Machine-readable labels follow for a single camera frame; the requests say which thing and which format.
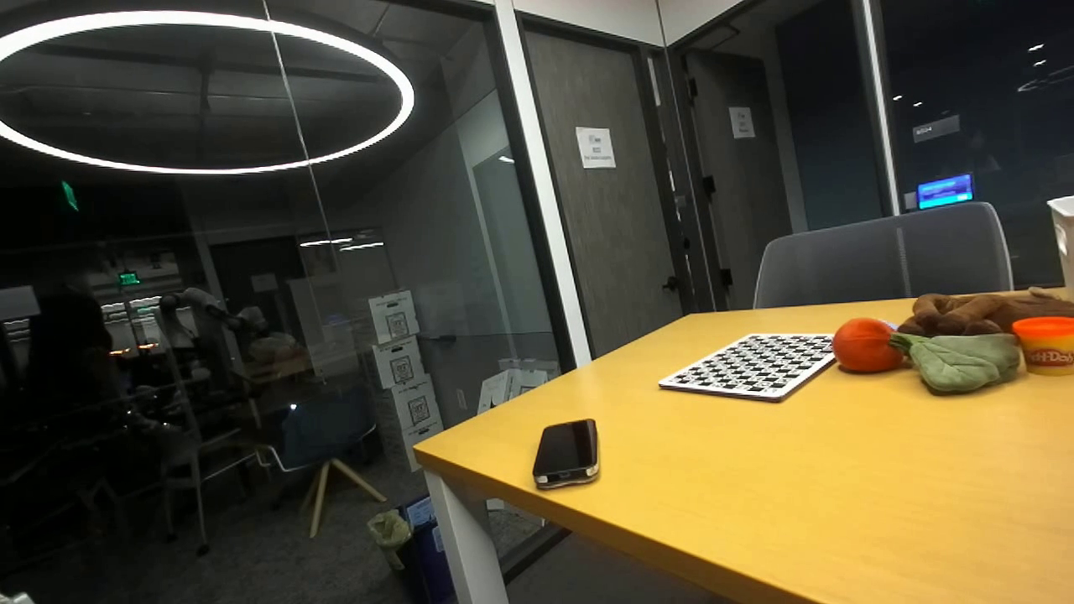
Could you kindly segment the blue lit screen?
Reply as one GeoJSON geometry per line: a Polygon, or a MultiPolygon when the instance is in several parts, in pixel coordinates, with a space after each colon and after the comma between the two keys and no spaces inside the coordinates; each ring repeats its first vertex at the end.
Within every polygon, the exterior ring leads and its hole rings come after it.
{"type": "Polygon", "coordinates": [[[971,176],[949,176],[949,178],[921,180],[917,189],[917,210],[919,212],[964,205],[971,198],[974,198],[974,178],[971,176]]]}

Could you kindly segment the brown cloth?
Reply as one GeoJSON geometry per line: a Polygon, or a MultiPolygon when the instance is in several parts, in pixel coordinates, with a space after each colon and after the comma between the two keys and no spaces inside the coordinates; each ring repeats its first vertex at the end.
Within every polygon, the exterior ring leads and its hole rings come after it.
{"type": "Polygon", "coordinates": [[[1074,315],[1074,303],[1044,288],[919,296],[898,330],[912,336],[984,336],[1008,331],[1018,319],[1032,315],[1074,315]]]}

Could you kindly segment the orange container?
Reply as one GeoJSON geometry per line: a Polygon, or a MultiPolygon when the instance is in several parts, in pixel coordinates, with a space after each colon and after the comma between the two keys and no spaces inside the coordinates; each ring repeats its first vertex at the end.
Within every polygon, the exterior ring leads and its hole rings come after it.
{"type": "Polygon", "coordinates": [[[1013,322],[1013,336],[1031,369],[1074,369],[1074,319],[1031,315],[1013,322]]]}

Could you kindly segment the grey office chair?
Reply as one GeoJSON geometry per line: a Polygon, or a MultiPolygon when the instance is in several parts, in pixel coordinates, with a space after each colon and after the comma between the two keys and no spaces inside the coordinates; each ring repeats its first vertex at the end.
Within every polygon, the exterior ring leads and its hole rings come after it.
{"type": "Polygon", "coordinates": [[[988,203],[865,217],[770,239],[756,310],[901,296],[1009,292],[1013,267],[988,203]]]}

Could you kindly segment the black smartphone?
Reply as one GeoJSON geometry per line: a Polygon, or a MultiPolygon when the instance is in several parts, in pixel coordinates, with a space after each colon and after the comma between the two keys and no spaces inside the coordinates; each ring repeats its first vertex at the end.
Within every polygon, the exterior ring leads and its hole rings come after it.
{"type": "Polygon", "coordinates": [[[533,459],[537,489],[595,482],[596,478],[601,478],[601,459],[596,459],[595,419],[554,423],[541,434],[537,459],[533,459]]]}

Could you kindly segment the orange ball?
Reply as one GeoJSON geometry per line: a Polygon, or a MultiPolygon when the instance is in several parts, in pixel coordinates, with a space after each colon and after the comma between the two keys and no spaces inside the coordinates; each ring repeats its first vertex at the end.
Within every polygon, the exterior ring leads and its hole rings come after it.
{"type": "Polygon", "coordinates": [[[879,319],[850,319],[831,336],[834,367],[846,372],[890,372],[901,367],[891,330],[879,319]]]}

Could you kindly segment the stacked white boxes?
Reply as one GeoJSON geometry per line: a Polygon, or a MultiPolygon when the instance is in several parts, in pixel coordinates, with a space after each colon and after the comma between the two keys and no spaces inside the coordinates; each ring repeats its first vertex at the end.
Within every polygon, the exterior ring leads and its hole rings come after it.
{"type": "Polygon", "coordinates": [[[419,442],[441,429],[431,378],[421,367],[419,322],[408,292],[374,296],[370,303],[372,315],[372,361],[379,385],[396,405],[400,429],[404,442],[419,442]]]}

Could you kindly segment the paper sign on glass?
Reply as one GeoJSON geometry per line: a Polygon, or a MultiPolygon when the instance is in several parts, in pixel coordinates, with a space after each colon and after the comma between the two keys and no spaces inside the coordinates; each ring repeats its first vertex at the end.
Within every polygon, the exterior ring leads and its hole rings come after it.
{"type": "Polygon", "coordinates": [[[752,142],[756,139],[752,109],[729,109],[729,122],[730,122],[730,139],[735,142],[752,142]]]}

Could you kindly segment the blue chair wooden legs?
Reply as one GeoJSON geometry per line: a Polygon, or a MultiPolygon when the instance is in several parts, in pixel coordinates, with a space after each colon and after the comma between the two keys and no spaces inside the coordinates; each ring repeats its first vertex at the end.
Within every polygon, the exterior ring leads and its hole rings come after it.
{"type": "Polygon", "coordinates": [[[280,475],[307,471],[312,504],[307,535],[319,535],[325,518],[330,478],[341,475],[374,504],[383,493],[347,465],[379,425],[354,395],[299,395],[267,413],[267,453],[280,475]]]}

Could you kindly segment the white keyboard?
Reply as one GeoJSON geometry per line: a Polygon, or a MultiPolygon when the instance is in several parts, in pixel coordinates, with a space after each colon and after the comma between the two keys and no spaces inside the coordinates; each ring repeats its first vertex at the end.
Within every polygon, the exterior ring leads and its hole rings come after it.
{"type": "Polygon", "coordinates": [[[831,367],[824,331],[747,331],[660,378],[660,391],[779,403],[831,367]]]}

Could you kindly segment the green cloth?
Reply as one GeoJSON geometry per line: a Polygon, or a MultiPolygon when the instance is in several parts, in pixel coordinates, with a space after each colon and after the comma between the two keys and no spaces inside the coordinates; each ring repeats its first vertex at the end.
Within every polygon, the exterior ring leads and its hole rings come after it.
{"type": "Polygon", "coordinates": [[[919,382],[936,395],[966,395],[1019,372],[1019,349],[1009,336],[909,336],[896,331],[891,347],[905,355],[919,382]]]}

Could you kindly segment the paper sign on door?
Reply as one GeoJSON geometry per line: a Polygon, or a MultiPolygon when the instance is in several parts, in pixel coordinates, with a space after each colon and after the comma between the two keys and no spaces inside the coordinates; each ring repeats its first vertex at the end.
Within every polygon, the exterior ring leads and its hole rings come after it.
{"type": "Polygon", "coordinates": [[[609,139],[607,129],[578,129],[572,139],[578,139],[580,166],[582,166],[586,170],[607,170],[607,168],[618,166],[618,158],[614,158],[614,139],[609,139]]]}

